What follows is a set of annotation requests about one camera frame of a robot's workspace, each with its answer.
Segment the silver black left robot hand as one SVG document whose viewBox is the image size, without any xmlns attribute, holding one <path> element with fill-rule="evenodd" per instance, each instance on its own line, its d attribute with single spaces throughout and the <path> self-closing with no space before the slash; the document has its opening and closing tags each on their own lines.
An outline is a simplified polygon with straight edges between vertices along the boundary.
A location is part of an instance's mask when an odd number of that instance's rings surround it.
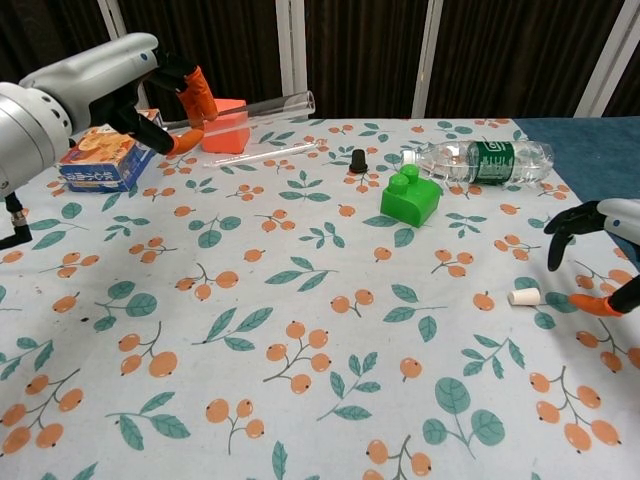
<svg viewBox="0 0 640 480">
<path fill-rule="evenodd" d="M 176 94 L 191 127 L 176 137 L 138 113 L 138 86 L 144 82 Z M 204 123 L 218 116 L 201 68 L 164 50 L 150 33 L 131 33 L 40 68 L 19 85 L 52 97 L 66 112 L 72 131 L 109 125 L 162 155 L 193 149 Z"/>
</svg>

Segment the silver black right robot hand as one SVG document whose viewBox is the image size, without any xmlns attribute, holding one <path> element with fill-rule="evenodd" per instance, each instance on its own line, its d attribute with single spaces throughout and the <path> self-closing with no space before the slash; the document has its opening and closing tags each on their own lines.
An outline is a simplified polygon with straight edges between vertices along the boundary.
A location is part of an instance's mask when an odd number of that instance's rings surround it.
<svg viewBox="0 0 640 480">
<path fill-rule="evenodd" d="M 566 246 L 575 235 L 599 231 L 630 243 L 640 262 L 640 199 L 594 200 L 558 213 L 544 227 L 551 235 L 547 269 L 556 271 Z M 640 272 L 607 297 L 572 294 L 569 302 L 579 310 L 599 317 L 621 317 L 640 306 Z"/>
</svg>

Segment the white rubber stopper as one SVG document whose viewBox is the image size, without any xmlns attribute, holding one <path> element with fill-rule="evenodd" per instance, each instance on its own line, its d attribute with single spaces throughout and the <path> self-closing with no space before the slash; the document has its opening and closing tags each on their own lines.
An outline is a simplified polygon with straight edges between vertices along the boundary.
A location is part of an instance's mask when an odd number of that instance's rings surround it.
<svg viewBox="0 0 640 480">
<path fill-rule="evenodd" d="M 537 306 L 541 301 L 540 291 L 535 287 L 512 290 L 507 294 L 512 306 Z"/>
</svg>

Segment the clear glass test tube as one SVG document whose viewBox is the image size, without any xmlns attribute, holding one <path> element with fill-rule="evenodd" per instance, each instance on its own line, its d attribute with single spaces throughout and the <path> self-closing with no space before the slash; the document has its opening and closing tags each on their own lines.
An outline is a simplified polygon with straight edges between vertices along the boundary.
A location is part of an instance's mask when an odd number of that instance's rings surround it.
<svg viewBox="0 0 640 480">
<path fill-rule="evenodd" d="M 314 112 L 315 97 L 310 90 L 307 90 L 222 110 L 215 120 L 205 120 L 201 130 L 206 135 L 218 135 L 235 130 L 250 129 L 275 121 L 306 119 Z"/>
</svg>

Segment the blue orange snack box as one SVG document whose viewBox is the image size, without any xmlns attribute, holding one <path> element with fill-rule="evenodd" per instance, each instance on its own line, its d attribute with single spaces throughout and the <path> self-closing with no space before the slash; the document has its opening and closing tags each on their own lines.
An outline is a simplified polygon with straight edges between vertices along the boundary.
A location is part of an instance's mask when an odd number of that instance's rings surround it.
<svg viewBox="0 0 640 480">
<path fill-rule="evenodd" d="M 104 124 L 87 130 L 58 162 L 58 170 L 75 192 L 127 192 L 155 155 L 153 149 Z"/>
</svg>

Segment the clear bottle with green label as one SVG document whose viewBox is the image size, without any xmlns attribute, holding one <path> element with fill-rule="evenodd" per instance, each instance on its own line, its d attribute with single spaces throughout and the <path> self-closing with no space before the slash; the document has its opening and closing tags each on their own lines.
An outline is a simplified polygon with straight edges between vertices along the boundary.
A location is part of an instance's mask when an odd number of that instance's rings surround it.
<svg viewBox="0 0 640 480">
<path fill-rule="evenodd" d="M 401 151 L 426 176 L 478 185 L 535 184 L 551 173 L 554 152 L 535 141 L 449 141 Z"/>
</svg>

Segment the orange foam cube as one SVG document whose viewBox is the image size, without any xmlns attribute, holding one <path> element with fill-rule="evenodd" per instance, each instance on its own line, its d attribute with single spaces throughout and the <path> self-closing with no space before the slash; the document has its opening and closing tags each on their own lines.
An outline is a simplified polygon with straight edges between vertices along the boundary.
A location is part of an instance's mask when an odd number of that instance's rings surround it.
<svg viewBox="0 0 640 480">
<path fill-rule="evenodd" d="M 201 149 L 214 154 L 241 154 L 249 140 L 250 130 L 243 127 L 228 130 L 232 126 L 244 125 L 247 120 L 246 113 L 234 113 L 223 115 L 224 111 L 245 107 L 246 101 L 241 99 L 215 100 L 218 116 L 213 121 L 204 122 L 204 137 L 200 143 Z"/>
</svg>

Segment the green toy building brick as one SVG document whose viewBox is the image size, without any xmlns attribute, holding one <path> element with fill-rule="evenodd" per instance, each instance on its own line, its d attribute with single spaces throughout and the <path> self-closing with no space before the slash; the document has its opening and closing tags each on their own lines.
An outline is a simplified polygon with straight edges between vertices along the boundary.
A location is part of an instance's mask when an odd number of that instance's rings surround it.
<svg viewBox="0 0 640 480">
<path fill-rule="evenodd" d="M 382 192 L 380 212 L 413 227 L 421 227 L 436 211 L 442 188 L 420 176 L 414 164 L 403 165 Z"/>
</svg>

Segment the floral orange-fruit tablecloth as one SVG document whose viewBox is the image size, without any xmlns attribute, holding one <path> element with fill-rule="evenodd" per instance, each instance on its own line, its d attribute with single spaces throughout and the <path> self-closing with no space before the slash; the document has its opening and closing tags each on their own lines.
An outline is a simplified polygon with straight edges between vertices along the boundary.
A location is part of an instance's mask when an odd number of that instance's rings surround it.
<svg viewBox="0 0 640 480">
<path fill-rule="evenodd" d="M 0 265 L 0 480 L 640 480 L 638 264 Z M 535 287 L 537 306 L 507 294 Z"/>
</svg>

